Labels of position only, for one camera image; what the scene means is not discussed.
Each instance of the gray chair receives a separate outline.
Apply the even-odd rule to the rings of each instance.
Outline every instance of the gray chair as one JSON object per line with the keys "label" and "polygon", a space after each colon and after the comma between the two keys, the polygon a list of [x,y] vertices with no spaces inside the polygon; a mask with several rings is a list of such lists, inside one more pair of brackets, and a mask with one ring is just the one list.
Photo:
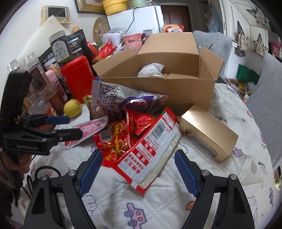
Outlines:
{"label": "gray chair", "polygon": [[255,90],[246,102],[268,148],[273,169],[282,164],[282,63],[269,53]]}
{"label": "gray chair", "polygon": [[229,36],[225,36],[219,32],[205,33],[201,31],[194,31],[193,35],[197,45],[209,48],[212,44],[210,50],[224,60],[224,65],[222,67],[221,72],[219,73],[219,75],[223,77],[224,70],[231,53],[232,38]]}

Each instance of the yellow container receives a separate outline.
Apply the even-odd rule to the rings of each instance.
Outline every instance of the yellow container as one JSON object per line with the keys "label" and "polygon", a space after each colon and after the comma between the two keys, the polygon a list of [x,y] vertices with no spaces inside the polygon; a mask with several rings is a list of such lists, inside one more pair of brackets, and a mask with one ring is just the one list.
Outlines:
{"label": "yellow container", "polygon": [[103,0],[104,10],[107,16],[127,10],[126,2],[129,0]]}

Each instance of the brown door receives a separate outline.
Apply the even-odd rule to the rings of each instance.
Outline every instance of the brown door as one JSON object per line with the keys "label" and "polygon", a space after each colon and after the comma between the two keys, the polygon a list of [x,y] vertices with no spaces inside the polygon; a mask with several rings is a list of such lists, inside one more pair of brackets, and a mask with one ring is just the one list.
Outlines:
{"label": "brown door", "polygon": [[192,32],[191,20],[188,6],[168,6],[162,5],[164,24],[177,24],[184,26],[184,32]]}

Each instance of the picture frame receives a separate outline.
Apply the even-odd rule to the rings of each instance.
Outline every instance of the picture frame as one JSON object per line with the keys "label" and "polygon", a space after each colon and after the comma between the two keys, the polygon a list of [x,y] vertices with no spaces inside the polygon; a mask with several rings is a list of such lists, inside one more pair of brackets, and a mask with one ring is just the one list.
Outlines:
{"label": "picture frame", "polygon": [[102,2],[87,4],[85,0],[74,0],[78,13],[106,14]]}

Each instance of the finger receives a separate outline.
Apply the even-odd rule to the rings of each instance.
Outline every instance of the finger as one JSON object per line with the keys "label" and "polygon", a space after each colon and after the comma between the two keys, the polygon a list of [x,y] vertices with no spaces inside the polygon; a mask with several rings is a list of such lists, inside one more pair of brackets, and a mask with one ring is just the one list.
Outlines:
{"label": "finger", "polygon": [[17,170],[20,172],[20,173],[28,173],[29,172],[29,164],[19,164],[17,166]]}
{"label": "finger", "polygon": [[1,159],[8,169],[17,170],[17,164],[6,153],[1,152]]}
{"label": "finger", "polygon": [[31,158],[32,158],[32,155],[31,154],[24,154],[21,158],[20,158],[20,160],[19,160],[19,162],[20,162],[20,164],[31,164]]}

